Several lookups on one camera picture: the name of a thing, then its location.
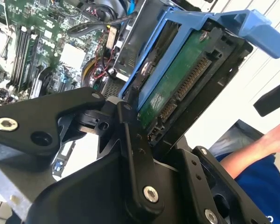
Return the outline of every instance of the green circuit board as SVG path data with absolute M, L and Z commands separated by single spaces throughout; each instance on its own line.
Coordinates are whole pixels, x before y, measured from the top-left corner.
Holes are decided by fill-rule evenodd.
M 13 30 L 19 26 L 25 26 L 28 30 L 39 35 L 37 52 L 35 55 L 34 66 L 44 68 L 51 67 L 54 71 L 53 79 L 60 83 L 60 77 L 64 75 L 64 69 L 61 67 L 60 58 L 66 44 L 81 49 L 85 52 L 82 66 L 95 56 L 96 49 L 102 31 L 93 31 L 79 38 L 68 37 L 66 31 L 74 25 L 89 21 L 82 14 L 74 17 L 64 16 L 60 10 L 66 14 L 77 14 L 76 7 L 71 5 L 72 1 L 63 0 L 52 4 L 51 0 L 0 0 L 0 22 L 13 26 Z M 8 51 L 13 51 L 15 46 L 10 46 Z M 71 70 L 71 80 L 79 82 L 81 71 Z
M 173 93 L 178 90 L 182 80 L 189 75 L 189 71 L 191 71 L 195 65 L 203 49 L 208 45 L 210 39 L 207 38 L 204 41 L 200 41 L 202 32 L 203 31 L 192 32 L 162 79 L 141 107 L 139 111 L 139 120 L 144 128 L 150 124 L 153 118 L 158 117 L 165 108 Z

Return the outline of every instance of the red wire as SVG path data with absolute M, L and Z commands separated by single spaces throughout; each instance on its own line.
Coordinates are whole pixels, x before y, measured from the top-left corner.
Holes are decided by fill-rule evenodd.
M 98 14 L 97 14 L 97 10 L 94 9 L 94 14 L 96 15 L 96 17 L 98 17 Z
M 101 77 L 105 74 L 105 72 L 106 72 L 107 69 L 108 69 L 109 63 L 110 63 L 110 61 L 112 60 L 113 52 L 114 52 L 114 49 L 112 49 L 112 51 L 111 51 L 111 55 L 110 55 L 110 58 L 109 58 L 109 60 L 108 60 L 108 62 L 107 62 L 106 67 L 104 68 L 104 70 L 102 71 L 102 73 L 99 74 L 97 77 L 93 76 L 94 79 L 101 78 Z

